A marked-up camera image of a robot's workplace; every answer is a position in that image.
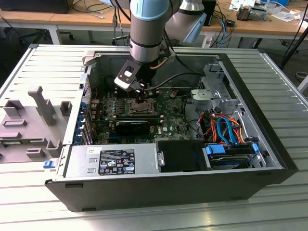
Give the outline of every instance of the floor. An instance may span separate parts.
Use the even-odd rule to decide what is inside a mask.
[[[7,76],[14,69],[15,65],[27,49],[27,45],[21,45],[19,43],[19,35],[24,35],[27,33],[34,32],[34,29],[24,29],[18,28],[15,32],[13,29],[7,31],[7,38],[0,39],[0,84],[6,80]],[[89,42],[87,31],[71,31],[74,35],[74,40],[70,40],[68,35],[61,35],[63,44],[82,44],[82,45],[91,45],[93,43]],[[101,32],[94,31],[93,37],[95,44],[99,45],[111,45],[113,32]],[[34,38],[27,38],[27,42],[31,43]],[[237,47],[239,38],[232,38],[229,47]],[[41,39],[41,44],[51,44],[50,40],[44,41]],[[199,38],[194,44],[181,44],[181,46],[196,46],[201,47],[202,38]],[[271,59],[279,64],[282,60],[286,47],[281,44],[278,39],[264,39],[259,45],[259,50],[266,52]],[[290,61],[287,63],[283,69],[284,73],[289,77],[289,79],[298,86],[300,79],[296,78],[296,72],[308,72],[308,41],[304,41],[299,47],[299,53],[293,55]]]

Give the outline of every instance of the metal table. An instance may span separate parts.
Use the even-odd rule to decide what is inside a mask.
[[[39,45],[29,48],[0,90],[8,99],[34,105],[29,85],[44,88],[53,105],[72,100],[88,50],[110,46]],[[202,52],[201,48],[177,48]],[[44,186],[55,170],[42,162],[0,164],[1,230],[306,230],[308,226],[308,102],[273,61],[256,50],[225,52],[300,169],[281,185],[245,201],[73,213]],[[217,49],[208,49],[216,53]]]

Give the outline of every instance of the power supply label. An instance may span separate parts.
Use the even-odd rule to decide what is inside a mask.
[[[135,173],[135,150],[101,151],[99,174],[117,175]]]

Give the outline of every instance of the robotic arm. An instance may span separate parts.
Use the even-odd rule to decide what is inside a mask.
[[[142,100],[143,90],[151,85],[159,62],[166,62],[170,55],[162,50],[164,29],[173,39],[194,42],[206,19],[202,0],[101,1],[130,7],[130,58],[115,83],[126,91],[136,91]]]

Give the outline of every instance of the motherboard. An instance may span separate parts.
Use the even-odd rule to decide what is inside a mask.
[[[116,90],[91,101],[94,144],[154,143],[159,140],[189,140],[183,118],[185,98],[172,89],[142,103]]]

